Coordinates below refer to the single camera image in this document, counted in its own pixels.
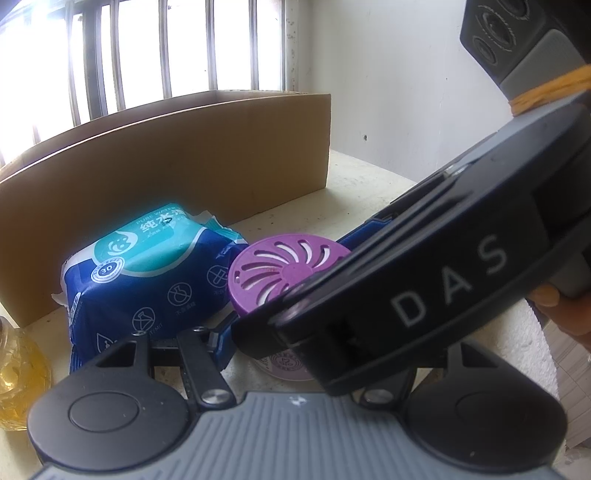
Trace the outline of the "person right hand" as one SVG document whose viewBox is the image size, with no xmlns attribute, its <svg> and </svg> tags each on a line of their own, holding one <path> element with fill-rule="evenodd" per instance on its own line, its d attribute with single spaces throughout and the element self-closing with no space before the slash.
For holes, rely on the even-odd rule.
<svg viewBox="0 0 591 480">
<path fill-rule="evenodd" d="M 591 348 L 591 296 L 586 292 L 578 298 L 568 298 L 551 284 L 533 290 L 527 299 L 552 320 L 558 328 L 582 345 Z"/>
</svg>

